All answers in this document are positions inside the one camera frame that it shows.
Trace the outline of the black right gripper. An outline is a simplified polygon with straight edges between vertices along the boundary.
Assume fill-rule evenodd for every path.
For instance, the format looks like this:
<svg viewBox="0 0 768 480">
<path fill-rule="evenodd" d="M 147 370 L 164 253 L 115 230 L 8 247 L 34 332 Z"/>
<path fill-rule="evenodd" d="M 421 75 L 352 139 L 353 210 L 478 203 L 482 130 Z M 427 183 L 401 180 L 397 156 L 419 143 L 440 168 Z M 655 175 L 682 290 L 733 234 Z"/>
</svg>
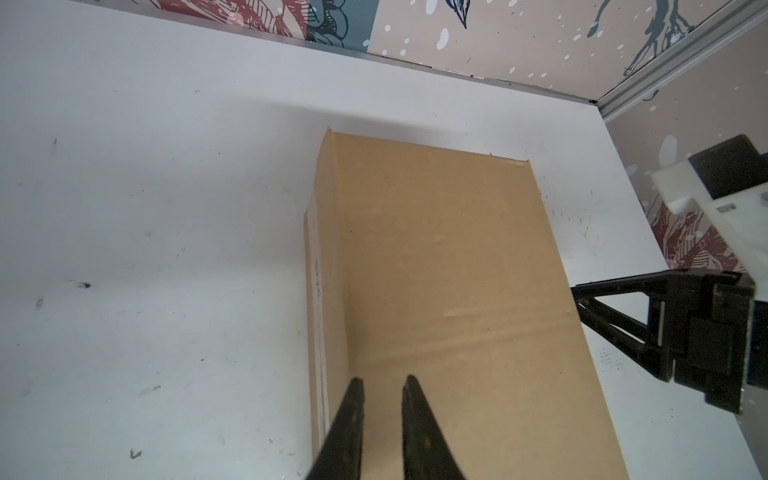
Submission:
<svg viewBox="0 0 768 480">
<path fill-rule="evenodd" d="M 582 324 L 653 377 L 742 413 L 756 322 L 748 274 L 667 270 L 580 284 L 571 293 Z M 648 299 L 645 322 L 600 300 L 631 293 Z"/>
</svg>

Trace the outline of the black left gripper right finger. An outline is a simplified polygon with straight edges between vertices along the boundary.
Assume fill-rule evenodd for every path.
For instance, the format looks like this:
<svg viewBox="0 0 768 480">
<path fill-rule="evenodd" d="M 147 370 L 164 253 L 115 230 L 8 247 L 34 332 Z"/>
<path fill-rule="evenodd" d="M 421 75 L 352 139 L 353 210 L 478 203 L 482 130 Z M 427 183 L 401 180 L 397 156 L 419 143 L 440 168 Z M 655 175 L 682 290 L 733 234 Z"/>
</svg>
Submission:
<svg viewBox="0 0 768 480">
<path fill-rule="evenodd" d="M 402 389 L 402 458 L 406 480 L 448 480 L 465 477 L 414 375 Z"/>
</svg>

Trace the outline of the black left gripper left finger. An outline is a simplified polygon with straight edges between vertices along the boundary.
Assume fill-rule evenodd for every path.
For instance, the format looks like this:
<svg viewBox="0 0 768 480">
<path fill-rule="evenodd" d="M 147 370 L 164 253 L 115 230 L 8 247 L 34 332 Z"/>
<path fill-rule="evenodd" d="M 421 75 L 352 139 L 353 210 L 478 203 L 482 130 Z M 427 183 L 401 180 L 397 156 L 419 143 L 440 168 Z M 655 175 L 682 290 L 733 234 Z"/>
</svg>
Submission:
<svg viewBox="0 0 768 480">
<path fill-rule="evenodd" d="M 359 480 L 364 430 L 364 383 L 350 380 L 306 480 Z"/>
</svg>

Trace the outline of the brown cardboard express box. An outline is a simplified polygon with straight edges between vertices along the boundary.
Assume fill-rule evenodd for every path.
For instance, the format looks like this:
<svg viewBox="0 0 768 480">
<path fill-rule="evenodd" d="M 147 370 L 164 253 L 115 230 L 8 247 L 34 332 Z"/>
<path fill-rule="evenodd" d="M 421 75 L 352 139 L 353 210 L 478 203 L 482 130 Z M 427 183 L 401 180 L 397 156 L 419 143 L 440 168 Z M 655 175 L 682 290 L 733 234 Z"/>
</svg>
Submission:
<svg viewBox="0 0 768 480">
<path fill-rule="evenodd" d="M 627 477 L 529 162 L 328 131 L 304 235 L 314 451 L 357 377 L 401 478 L 414 376 L 469 479 Z"/>
</svg>

